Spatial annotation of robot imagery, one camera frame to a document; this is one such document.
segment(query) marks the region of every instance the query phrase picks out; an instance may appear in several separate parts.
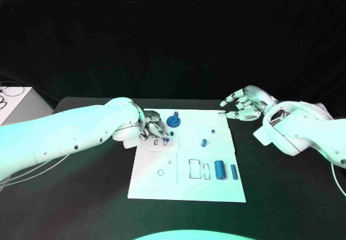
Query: white paper sheet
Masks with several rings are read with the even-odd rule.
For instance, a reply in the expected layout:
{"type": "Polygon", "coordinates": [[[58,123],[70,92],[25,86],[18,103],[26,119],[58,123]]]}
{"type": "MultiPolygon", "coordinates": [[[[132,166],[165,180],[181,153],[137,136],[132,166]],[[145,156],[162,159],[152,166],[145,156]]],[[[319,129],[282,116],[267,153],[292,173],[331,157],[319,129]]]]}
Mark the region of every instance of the white paper sheet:
{"type": "Polygon", "coordinates": [[[127,197],[130,199],[162,199],[245,203],[241,171],[238,169],[235,147],[227,118],[220,117],[218,110],[145,109],[158,111],[165,129],[175,135],[168,146],[160,138],[142,141],[136,150],[132,182],[127,197]],[[179,112],[181,126],[168,126],[166,120],[179,112]],[[191,160],[194,165],[191,178],[191,160]],[[215,161],[225,166],[224,180],[217,179],[215,161]],[[209,179],[205,177],[204,164],[208,166],[209,179]],[[238,180],[233,178],[231,165],[235,164],[238,180]]]}

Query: black backdrop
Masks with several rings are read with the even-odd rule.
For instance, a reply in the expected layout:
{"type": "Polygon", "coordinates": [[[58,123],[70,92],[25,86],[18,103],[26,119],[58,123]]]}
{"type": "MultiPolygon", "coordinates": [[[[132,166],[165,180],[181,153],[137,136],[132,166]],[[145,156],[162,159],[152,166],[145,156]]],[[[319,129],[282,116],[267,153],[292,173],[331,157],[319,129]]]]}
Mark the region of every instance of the black backdrop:
{"type": "Polygon", "coordinates": [[[2,80],[52,104],[67,96],[224,99],[253,84],[342,117],[344,3],[101,3],[0,6],[2,80]]]}

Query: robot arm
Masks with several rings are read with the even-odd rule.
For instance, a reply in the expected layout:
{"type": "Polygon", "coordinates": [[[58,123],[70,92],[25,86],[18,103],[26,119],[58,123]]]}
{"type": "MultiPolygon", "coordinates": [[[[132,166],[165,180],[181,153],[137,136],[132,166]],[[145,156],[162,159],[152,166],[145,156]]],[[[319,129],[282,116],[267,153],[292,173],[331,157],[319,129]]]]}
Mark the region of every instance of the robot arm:
{"type": "MultiPolygon", "coordinates": [[[[0,180],[19,170],[100,145],[110,137],[123,141],[126,148],[137,146],[150,123],[133,100],[120,97],[106,105],[2,126],[0,180]]],[[[155,137],[168,135],[165,128],[160,133],[150,131],[149,128],[147,133],[155,137]]]]}
{"type": "Polygon", "coordinates": [[[263,113],[263,127],[254,136],[266,146],[273,143],[292,156],[312,147],[335,165],[346,168],[346,119],[333,120],[322,104],[280,102],[253,85],[233,93],[220,105],[224,107],[237,99],[240,111],[221,112],[220,115],[253,121],[263,113]]]}

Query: black table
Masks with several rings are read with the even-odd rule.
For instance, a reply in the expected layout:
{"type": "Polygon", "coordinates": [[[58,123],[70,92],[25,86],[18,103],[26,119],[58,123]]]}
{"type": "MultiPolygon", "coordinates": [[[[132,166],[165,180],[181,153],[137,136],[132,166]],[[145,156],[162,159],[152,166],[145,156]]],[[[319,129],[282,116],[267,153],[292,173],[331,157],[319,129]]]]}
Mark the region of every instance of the black table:
{"type": "MultiPolygon", "coordinates": [[[[67,97],[55,113],[109,100],[67,97]]],[[[218,100],[134,102],[142,109],[221,109],[218,100]]],[[[3,189],[0,239],[130,240],[184,229],[266,240],[346,239],[346,198],[329,161],[312,148],[292,157],[263,146],[253,135],[261,123],[228,120],[247,203],[129,199],[136,147],[110,138],[3,189]]],[[[336,176],[345,186],[338,167],[336,176]]]]}

